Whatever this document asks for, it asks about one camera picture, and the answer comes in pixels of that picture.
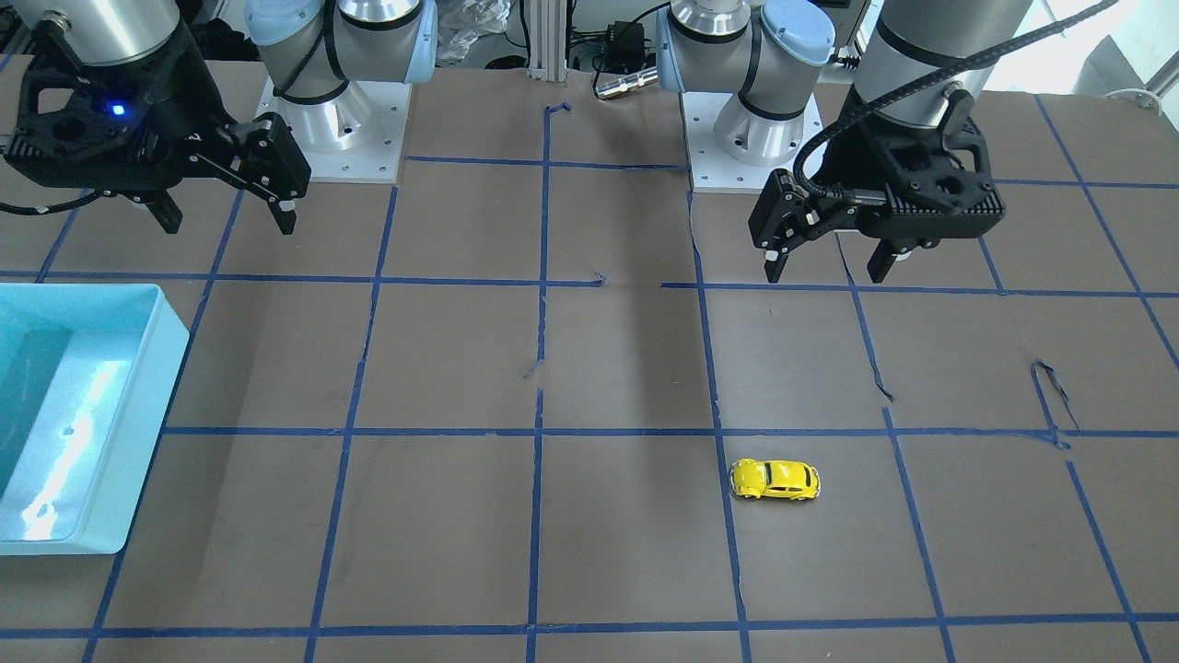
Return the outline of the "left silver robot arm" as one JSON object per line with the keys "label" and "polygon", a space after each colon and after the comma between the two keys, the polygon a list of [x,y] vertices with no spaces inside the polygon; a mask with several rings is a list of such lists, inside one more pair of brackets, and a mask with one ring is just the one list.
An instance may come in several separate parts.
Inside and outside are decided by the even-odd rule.
{"label": "left silver robot arm", "polygon": [[788,256],[836,230],[877,239],[880,283],[903,256],[997,227],[988,147],[971,112],[1027,1],[885,1],[837,122],[806,125],[821,70],[841,46],[843,1],[672,1],[657,14],[661,87],[725,93],[713,134],[771,168],[747,227],[769,282]]}

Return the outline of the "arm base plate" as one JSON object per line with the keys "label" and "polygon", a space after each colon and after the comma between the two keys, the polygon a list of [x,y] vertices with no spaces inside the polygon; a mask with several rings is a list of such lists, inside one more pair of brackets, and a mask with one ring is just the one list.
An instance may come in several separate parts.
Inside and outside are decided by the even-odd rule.
{"label": "arm base plate", "polygon": [[793,169],[801,147],[823,129],[814,96],[788,122],[759,117],[729,93],[683,93],[681,110],[696,193],[760,192],[773,169]]}
{"label": "arm base plate", "polygon": [[274,96],[266,80],[257,112],[279,113],[307,156],[315,183],[395,184],[410,97],[402,83],[351,81],[338,98],[299,105]]}

